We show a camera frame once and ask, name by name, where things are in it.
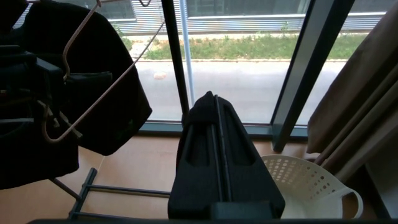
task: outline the curtain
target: curtain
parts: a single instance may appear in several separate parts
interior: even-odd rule
[[[359,45],[308,122],[308,153],[344,181],[398,138],[398,3]]]

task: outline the white plastic basket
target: white plastic basket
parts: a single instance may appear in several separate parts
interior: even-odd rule
[[[295,157],[262,156],[269,173],[285,199],[281,218],[343,218],[344,195],[358,199],[359,218],[363,201],[359,193],[346,187],[324,168]]]

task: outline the building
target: building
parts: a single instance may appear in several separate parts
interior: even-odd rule
[[[95,0],[57,0],[92,8]],[[372,29],[396,0],[356,0],[343,30]],[[230,32],[279,32],[300,30],[310,0],[185,0],[190,34]],[[174,0],[180,28],[179,0]],[[15,27],[23,24],[30,6]],[[142,7],[139,0],[103,4],[98,12],[125,35],[154,33],[163,21],[160,0]]]

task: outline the road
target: road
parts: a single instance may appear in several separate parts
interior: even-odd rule
[[[325,95],[344,62],[326,63],[304,106],[297,124],[306,124]],[[211,90],[230,101],[242,122],[269,123],[289,63],[287,62],[197,62],[192,63],[196,99]],[[172,62],[139,62],[139,77],[153,109],[150,119],[180,120],[178,97]],[[187,69],[184,67],[188,88]],[[155,74],[165,74],[155,79]]]

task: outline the beige tile floor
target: beige tile floor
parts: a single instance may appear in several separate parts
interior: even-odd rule
[[[258,141],[254,144],[261,156],[274,153],[269,141]],[[177,138],[136,136],[108,157],[80,148],[80,168],[59,179],[79,192],[89,169],[94,167],[98,170],[95,184],[170,191],[175,176],[177,146]],[[305,146],[288,144],[283,154],[308,157]],[[0,223],[65,218],[73,203],[71,196],[49,180],[0,190]],[[350,204],[353,209],[355,206],[355,203]],[[90,192],[82,212],[136,218],[167,218],[167,199]]]

